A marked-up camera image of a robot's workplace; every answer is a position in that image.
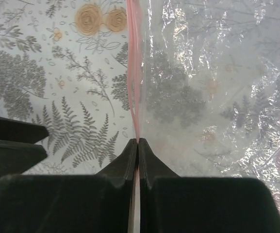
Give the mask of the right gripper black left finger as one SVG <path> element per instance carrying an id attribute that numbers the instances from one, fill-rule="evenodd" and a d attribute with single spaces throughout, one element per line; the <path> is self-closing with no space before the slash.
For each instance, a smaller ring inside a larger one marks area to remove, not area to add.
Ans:
<path id="1" fill-rule="evenodd" d="M 137 142 L 94 175 L 0 178 L 0 233 L 131 233 Z"/>

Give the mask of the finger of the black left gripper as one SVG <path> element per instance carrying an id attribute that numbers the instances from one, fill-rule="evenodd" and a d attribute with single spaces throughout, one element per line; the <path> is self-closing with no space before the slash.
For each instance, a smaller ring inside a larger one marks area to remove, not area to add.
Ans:
<path id="1" fill-rule="evenodd" d="M 0 140 L 0 178 L 22 174 L 46 158 L 41 145 Z"/>

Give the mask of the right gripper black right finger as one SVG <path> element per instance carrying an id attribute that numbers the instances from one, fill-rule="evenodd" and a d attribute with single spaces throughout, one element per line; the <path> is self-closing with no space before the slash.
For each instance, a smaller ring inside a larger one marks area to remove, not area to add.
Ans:
<path id="1" fill-rule="evenodd" d="M 180 177 L 138 143 L 140 232 L 280 233 L 280 214 L 254 178 Z"/>

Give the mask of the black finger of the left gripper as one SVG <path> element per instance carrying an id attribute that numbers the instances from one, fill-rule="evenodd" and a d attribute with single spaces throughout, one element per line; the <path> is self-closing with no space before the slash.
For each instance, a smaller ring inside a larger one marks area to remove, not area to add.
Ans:
<path id="1" fill-rule="evenodd" d="M 48 136 L 44 126 L 0 117 L 0 140 L 41 141 Z"/>

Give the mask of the clear zip top bag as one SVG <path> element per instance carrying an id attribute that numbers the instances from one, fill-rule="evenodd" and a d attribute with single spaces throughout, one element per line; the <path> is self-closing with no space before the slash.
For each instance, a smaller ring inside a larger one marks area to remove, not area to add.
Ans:
<path id="1" fill-rule="evenodd" d="M 256 178 L 280 213 L 280 0 L 129 0 L 136 135 L 181 176 Z"/>

